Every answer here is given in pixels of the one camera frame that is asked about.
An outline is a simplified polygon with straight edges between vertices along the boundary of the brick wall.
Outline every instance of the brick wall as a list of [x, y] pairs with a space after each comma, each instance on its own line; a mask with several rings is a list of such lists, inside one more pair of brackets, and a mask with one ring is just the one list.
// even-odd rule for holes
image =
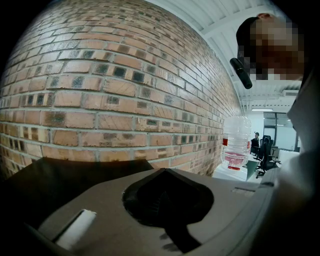
[[1, 80], [7, 176], [41, 157], [147, 159], [212, 173], [240, 105], [226, 70], [182, 20], [144, 1], [66, 0], [44, 10]]

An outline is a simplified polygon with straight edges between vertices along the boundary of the air conditioning unit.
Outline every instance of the air conditioning unit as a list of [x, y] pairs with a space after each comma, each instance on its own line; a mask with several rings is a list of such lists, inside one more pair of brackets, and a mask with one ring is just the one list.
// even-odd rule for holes
[[282, 96], [284, 97], [297, 97], [299, 90], [283, 90]]

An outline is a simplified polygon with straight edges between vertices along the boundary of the person sitting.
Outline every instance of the person sitting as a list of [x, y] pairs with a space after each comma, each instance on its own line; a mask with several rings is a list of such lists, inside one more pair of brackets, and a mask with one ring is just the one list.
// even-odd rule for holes
[[258, 153], [259, 148], [259, 132], [255, 132], [254, 138], [251, 140], [251, 153]]

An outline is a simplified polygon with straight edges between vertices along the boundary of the ceiling light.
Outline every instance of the ceiling light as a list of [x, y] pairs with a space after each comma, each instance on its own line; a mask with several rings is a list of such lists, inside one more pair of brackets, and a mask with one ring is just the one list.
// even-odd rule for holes
[[271, 108], [254, 108], [252, 111], [274, 111]]

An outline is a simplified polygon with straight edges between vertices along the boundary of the plastic water bottle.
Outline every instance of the plastic water bottle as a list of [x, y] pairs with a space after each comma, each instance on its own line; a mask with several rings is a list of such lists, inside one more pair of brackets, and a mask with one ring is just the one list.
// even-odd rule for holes
[[249, 160], [251, 121], [245, 116], [231, 116], [224, 120], [221, 160], [224, 167], [240, 170]]

